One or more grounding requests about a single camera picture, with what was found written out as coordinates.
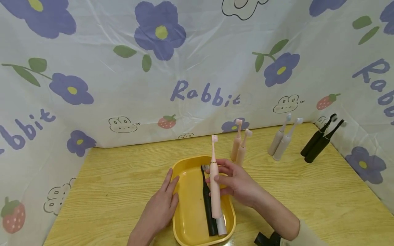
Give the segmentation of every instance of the black object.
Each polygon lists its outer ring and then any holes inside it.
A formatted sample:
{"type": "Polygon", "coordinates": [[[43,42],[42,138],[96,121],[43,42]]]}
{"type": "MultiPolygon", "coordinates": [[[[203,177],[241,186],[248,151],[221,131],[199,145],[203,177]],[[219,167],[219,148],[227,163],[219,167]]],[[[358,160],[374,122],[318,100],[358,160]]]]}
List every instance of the black object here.
{"type": "Polygon", "coordinates": [[[203,174],[203,198],[204,198],[204,206],[205,206],[206,223],[208,226],[209,236],[212,237],[218,235],[217,225],[216,225],[216,220],[212,218],[211,197],[209,196],[210,190],[205,182],[205,174],[203,167],[201,166],[200,169],[203,174]]]}
{"type": "Polygon", "coordinates": [[[341,120],[329,134],[317,141],[315,146],[313,146],[304,159],[307,163],[312,163],[315,158],[324,150],[324,148],[330,143],[331,137],[334,135],[335,131],[343,124],[343,122],[344,120],[341,120]]]}
{"type": "Polygon", "coordinates": [[[281,243],[281,236],[277,232],[273,232],[270,238],[264,236],[261,232],[258,233],[255,244],[257,246],[279,246],[281,243]]]}
{"type": "Polygon", "coordinates": [[[324,136],[324,132],[330,125],[331,121],[335,122],[336,119],[337,119],[336,114],[331,115],[330,120],[327,122],[327,124],[325,124],[320,130],[315,132],[313,137],[309,140],[309,142],[305,145],[305,147],[301,151],[301,155],[303,157],[306,157],[309,154],[310,150],[313,148],[313,146],[315,146],[317,141],[319,141],[319,139],[321,139],[324,136]]]}

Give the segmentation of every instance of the right hand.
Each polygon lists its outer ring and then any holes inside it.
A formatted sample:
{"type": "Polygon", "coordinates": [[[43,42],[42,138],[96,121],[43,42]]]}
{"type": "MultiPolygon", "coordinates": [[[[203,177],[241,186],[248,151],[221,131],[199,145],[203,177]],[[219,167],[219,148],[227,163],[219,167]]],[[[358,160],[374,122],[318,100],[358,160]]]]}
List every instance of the right hand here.
{"type": "Polygon", "coordinates": [[[219,165],[219,173],[227,175],[214,177],[216,182],[226,185],[220,189],[220,195],[230,194],[243,205],[254,207],[263,188],[241,166],[228,159],[217,159],[216,162],[219,165]]]}

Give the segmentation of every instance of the sleeve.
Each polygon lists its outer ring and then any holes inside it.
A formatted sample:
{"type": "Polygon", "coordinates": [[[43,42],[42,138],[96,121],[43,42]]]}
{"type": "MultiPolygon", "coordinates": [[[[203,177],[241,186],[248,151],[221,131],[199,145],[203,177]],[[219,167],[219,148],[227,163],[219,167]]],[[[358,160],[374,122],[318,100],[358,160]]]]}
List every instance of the sleeve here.
{"type": "Polygon", "coordinates": [[[303,220],[300,220],[300,227],[298,236],[293,240],[289,241],[281,239],[280,246],[327,246],[316,234],[305,224],[303,220]]]}

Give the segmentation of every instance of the table surface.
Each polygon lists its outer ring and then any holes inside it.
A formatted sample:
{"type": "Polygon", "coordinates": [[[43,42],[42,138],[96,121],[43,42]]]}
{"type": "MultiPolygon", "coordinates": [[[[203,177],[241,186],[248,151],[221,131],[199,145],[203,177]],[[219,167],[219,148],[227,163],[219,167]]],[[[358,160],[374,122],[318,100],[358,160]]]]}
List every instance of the table surface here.
{"type": "MultiPolygon", "coordinates": [[[[300,151],[317,130],[297,126],[280,162],[267,154],[279,127],[253,130],[244,168],[262,187],[329,245],[392,245],[394,218],[330,144],[312,163],[300,151]]],[[[219,134],[217,158],[229,158],[235,133],[219,134]]],[[[178,160],[210,155],[210,136],[120,148],[93,148],[56,219],[45,246],[126,245],[146,202],[178,160]]],[[[237,225],[221,245],[253,245],[271,227],[233,200],[237,225]]],[[[154,245],[177,245],[170,224],[154,245]]]]}

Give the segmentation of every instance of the left hand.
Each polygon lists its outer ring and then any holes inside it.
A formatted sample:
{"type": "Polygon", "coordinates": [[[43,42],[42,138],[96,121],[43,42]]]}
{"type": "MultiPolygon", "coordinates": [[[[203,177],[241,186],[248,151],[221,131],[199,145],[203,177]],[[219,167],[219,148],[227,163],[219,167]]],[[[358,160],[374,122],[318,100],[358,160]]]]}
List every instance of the left hand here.
{"type": "Polygon", "coordinates": [[[157,233],[164,229],[174,216],[179,198],[174,193],[179,176],[171,181],[173,170],[168,170],[160,189],[151,197],[145,206],[134,230],[130,233],[128,245],[149,245],[157,233]]]}

